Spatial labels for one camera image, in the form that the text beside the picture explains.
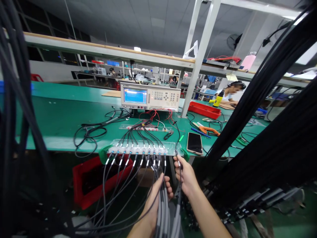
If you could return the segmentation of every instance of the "shelf rack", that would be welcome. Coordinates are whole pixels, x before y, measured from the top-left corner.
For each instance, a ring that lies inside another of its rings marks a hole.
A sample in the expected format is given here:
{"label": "shelf rack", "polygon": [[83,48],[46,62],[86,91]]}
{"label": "shelf rack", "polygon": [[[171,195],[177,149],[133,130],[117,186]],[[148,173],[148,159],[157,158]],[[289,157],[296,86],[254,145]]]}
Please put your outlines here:
{"label": "shelf rack", "polygon": [[[203,64],[203,58],[206,53],[206,49],[210,40],[210,36],[216,22],[217,14],[221,3],[228,5],[236,5],[239,3],[240,7],[276,14],[280,16],[293,16],[297,17],[300,12],[292,9],[282,8],[280,6],[274,6],[266,4],[265,7],[262,3],[250,2],[247,0],[212,0],[210,4],[206,24],[203,30],[201,41],[199,44],[198,53],[196,59],[182,59],[178,57],[171,57],[166,55],[159,55],[147,52],[137,52],[130,49],[94,44],[90,42],[76,41],[64,38],[57,38],[46,35],[39,35],[34,33],[25,32],[25,40],[29,46],[45,47],[46,49],[62,50],[65,52],[71,52],[76,54],[98,56],[107,59],[129,61],[134,60],[136,63],[141,63],[149,66],[158,66],[162,68],[172,68],[174,70],[180,70],[182,72],[192,72],[191,78],[198,78],[199,74],[214,75],[218,77],[226,77],[229,73],[234,73],[240,80],[251,81],[255,72],[245,72],[239,69],[226,68],[217,65]],[[193,34],[197,23],[198,13],[201,5],[201,0],[196,0],[194,5],[194,11],[187,37],[186,47],[184,52],[191,48]],[[190,80],[188,86],[188,93],[185,98],[182,115],[185,118],[186,113],[191,101],[191,95],[194,91],[196,80]],[[305,87],[309,83],[308,80],[299,80],[290,77],[283,77],[279,81],[279,85],[283,86],[300,86]]]}

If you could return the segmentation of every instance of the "ceiling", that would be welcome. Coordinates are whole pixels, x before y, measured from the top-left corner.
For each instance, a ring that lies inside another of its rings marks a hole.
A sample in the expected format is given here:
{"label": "ceiling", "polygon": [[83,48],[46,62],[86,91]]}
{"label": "ceiling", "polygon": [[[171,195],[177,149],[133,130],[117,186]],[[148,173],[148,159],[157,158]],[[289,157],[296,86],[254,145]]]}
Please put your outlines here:
{"label": "ceiling", "polygon": [[[30,0],[66,22],[64,0]],[[266,0],[294,7],[299,0]],[[67,0],[75,27],[99,40],[122,46],[183,55],[195,0]],[[208,4],[202,4],[193,42],[200,39]],[[251,10],[221,4],[206,56],[232,55],[227,46],[231,34],[242,34]]]}

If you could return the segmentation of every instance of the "green holder bracket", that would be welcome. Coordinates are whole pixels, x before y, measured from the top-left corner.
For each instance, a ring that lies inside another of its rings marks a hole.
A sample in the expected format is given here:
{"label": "green holder bracket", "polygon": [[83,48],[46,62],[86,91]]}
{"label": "green holder bracket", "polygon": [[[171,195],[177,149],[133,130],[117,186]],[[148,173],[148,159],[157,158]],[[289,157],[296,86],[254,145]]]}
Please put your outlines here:
{"label": "green holder bracket", "polygon": [[106,164],[106,161],[108,159],[107,151],[109,148],[113,147],[113,145],[107,145],[100,149],[99,151],[99,158],[102,164]]}
{"label": "green holder bracket", "polygon": [[187,153],[187,151],[185,149],[182,148],[182,151],[184,153],[184,159],[188,162],[189,161],[189,154]]}
{"label": "green holder bracket", "polygon": [[242,139],[242,136],[238,136],[237,139],[236,139],[237,142],[239,142],[241,145],[243,146],[247,146],[248,144],[245,143]]}

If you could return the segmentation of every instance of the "yellow tool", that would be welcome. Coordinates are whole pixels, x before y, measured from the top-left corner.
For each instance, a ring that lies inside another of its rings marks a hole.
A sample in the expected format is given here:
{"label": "yellow tool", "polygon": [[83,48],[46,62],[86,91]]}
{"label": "yellow tool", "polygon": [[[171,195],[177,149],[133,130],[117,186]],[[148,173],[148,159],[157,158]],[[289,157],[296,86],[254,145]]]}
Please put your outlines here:
{"label": "yellow tool", "polygon": [[213,103],[213,106],[214,106],[214,107],[218,107],[219,104],[221,103],[221,100],[222,100],[224,94],[225,94],[225,89],[223,89],[223,90],[218,94],[218,96],[216,97],[215,100],[210,100],[209,103]]}

